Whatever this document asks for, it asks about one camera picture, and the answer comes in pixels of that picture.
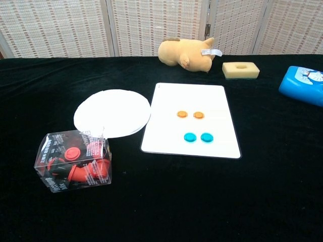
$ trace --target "woven room divider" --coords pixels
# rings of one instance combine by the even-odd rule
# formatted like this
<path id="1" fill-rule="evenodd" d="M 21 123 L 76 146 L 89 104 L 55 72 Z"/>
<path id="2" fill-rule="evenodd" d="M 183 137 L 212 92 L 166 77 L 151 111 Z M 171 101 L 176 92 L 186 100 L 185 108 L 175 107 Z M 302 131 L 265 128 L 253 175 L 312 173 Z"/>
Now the woven room divider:
<path id="1" fill-rule="evenodd" d="M 156 56 L 166 37 L 202 39 L 206 15 L 201 13 L 206 13 L 207 4 L 205 0 L 107 1 L 119 55 Z"/>
<path id="2" fill-rule="evenodd" d="M 256 54 L 323 54 L 323 1 L 270 1 Z"/>
<path id="3" fill-rule="evenodd" d="M 7 57 L 113 56 L 102 9 L 104 0 L 1 0 L 0 44 Z"/>
<path id="4" fill-rule="evenodd" d="M 210 35 L 223 54 L 252 54 L 267 0 L 211 0 Z"/>
<path id="5" fill-rule="evenodd" d="M 157 56 L 165 37 L 223 54 L 323 53 L 323 0 L 1 0 L 4 57 Z"/>

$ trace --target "tan stuffed animal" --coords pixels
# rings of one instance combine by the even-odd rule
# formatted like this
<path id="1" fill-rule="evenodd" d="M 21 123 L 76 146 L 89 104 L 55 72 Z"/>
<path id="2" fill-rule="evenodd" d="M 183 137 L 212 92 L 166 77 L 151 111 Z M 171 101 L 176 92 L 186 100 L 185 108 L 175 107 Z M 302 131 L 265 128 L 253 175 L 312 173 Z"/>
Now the tan stuffed animal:
<path id="1" fill-rule="evenodd" d="M 208 72 L 215 55 L 202 55 L 201 50 L 212 48 L 213 42 L 213 37 L 205 41 L 168 38 L 160 44 L 158 58 L 168 66 L 180 64 L 191 72 Z"/>

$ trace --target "red toy part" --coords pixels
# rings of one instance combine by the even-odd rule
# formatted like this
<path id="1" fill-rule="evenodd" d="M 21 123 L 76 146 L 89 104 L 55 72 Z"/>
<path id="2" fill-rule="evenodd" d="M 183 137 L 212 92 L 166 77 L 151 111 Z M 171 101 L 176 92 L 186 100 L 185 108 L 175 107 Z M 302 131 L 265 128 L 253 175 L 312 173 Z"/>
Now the red toy part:
<path id="1" fill-rule="evenodd" d="M 97 163 L 97 170 L 98 170 L 96 177 L 106 178 L 107 171 L 109 170 L 109 167 L 110 167 L 110 161 L 107 159 L 99 159 L 96 161 L 96 163 Z"/>
<path id="2" fill-rule="evenodd" d="M 65 160 L 61 159 L 61 158 L 53 158 L 49 161 L 49 163 L 47 164 L 47 170 L 50 170 L 50 166 L 56 161 L 56 160 L 59 160 L 60 162 L 64 162 L 65 163 Z"/>
<path id="3" fill-rule="evenodd" d="M 78 168 L 76 165 L 73 165 L 71 171 L 70 171 L 70 174 L 68 176 L 68 180 L 69 181 L 75 181 L 75 182 L 81 182 L 81 183 L 84 183 L 86 182 L 86 179 L 89 175 L 89 172 L 91 172 L 91 167 L 90 165 L 86 165 L 82 168 Z"/>
<path id="4" fill-rule="evenodd" d="M 65 156 L 65 159 L 69 160 L 69 161 L 73 161 L 73 160 L 76 160 L 77 158 L 79 158 L 81 155 L 81 151 L 79 148 L 77 147 L 71 147 L 69 148 L 64 156 Z"/>

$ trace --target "plastic packaging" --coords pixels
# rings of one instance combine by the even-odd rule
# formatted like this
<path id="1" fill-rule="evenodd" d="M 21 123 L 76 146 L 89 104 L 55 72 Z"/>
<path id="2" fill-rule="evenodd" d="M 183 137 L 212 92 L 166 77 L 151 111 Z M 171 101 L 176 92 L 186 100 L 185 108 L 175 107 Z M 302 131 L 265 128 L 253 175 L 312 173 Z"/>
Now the plastic packaging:
<path id="1" fill-rule="evenodd" d="M 111 157 L 104 138 L 90 132 L 64 131 L 43 138 L 34 168 L 43 183 L 57 193 L 111 184 Z"/>

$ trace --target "stuffed animal ear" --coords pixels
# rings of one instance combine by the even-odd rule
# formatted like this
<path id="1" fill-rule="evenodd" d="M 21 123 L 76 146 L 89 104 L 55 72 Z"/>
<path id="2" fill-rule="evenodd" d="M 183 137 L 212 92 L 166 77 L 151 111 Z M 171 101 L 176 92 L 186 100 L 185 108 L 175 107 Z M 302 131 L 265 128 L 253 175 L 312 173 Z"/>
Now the stuffed animal ear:
<path id="1" fill-rule="evenodd" d="M 163 42 L 164 41 L 168 41 L 168 40 L 171 40 L 171 41 L 181 41 L 181 39 L 179 37 L 170 37 L 170 38 L 164 38 L 163 39 Z"/>
<path id="2" fill-rule="evenodd" d="M 209 39 L 206 39 L 205 41 L 203 41 L 204 43 L 206 43 L 210 48 L 212 47 L 213 43 L 214 43 L 214 38 L 211 37 Z"/>

